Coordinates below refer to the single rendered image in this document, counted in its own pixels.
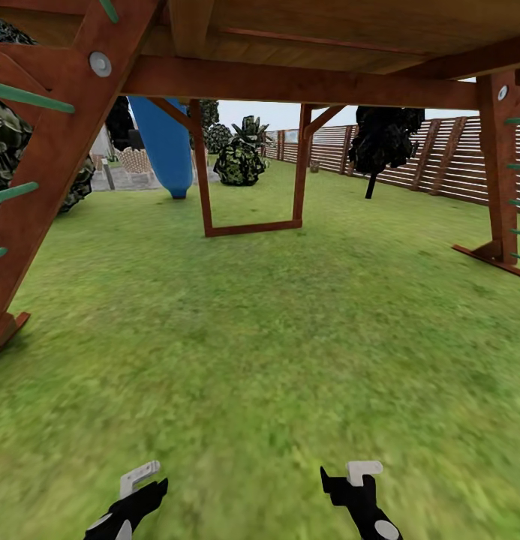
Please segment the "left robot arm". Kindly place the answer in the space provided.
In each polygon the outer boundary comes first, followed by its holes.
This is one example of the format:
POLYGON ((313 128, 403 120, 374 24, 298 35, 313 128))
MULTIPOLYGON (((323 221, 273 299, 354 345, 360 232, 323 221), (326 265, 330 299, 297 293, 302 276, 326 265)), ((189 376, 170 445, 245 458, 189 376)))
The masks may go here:
POLYGON ((134 529, 150 512, 158 509, 167 494, 168 479, 164 478, 139 489, 135 484, 161 469, 157 460, 150 461, 123 475, 120 479, 120 498, 109 507, 109 512, 86 530, 83 540, 132 540, 134 529))

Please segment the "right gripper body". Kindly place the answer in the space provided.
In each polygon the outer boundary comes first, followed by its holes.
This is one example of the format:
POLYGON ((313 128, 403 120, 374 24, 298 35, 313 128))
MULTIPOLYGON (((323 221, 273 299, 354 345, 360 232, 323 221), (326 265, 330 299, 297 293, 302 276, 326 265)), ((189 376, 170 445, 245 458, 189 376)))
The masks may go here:
POLYGON ((377 504, 376 483, 374 482, 374 479, 371 476, 366 475, 362 477, 362 480, 362 487, 352 487, 345 477, 330 478, 329 480, 332 504, 334 506, 346 506, 353 519, 354 509, 360 500, 371 500, 374 504, 377 504))

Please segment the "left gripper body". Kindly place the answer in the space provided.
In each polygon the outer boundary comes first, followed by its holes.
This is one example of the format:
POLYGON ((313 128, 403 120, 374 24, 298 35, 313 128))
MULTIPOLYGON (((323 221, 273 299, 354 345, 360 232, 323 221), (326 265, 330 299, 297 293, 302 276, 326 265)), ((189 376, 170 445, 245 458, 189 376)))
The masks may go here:
POLYGON ((136 529, 143 517, 158 509, 161 503, 162 501, 158 490, 158 482, 154 481, 151 484, 141 488, 139 491, 128 495, 126 498, 113 503, 113 505, 109 507, 109 512, 118 508, 119 506, 127 504, 132 505, 137 511, 136 529))

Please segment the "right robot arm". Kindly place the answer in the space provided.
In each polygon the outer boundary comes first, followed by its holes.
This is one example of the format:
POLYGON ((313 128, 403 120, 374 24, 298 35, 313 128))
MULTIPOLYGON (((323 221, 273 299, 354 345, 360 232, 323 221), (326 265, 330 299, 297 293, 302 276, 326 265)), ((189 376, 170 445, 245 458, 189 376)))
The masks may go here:
POLYGON ((348 477, 330 478, 320 468, 323 490, 330 493, 334 506, 346 506, 362 536, 361 540, 402 540, 401 533, 376 504, 376 483, 371 475, 380 475, 378 460, 349 461, 348 477))

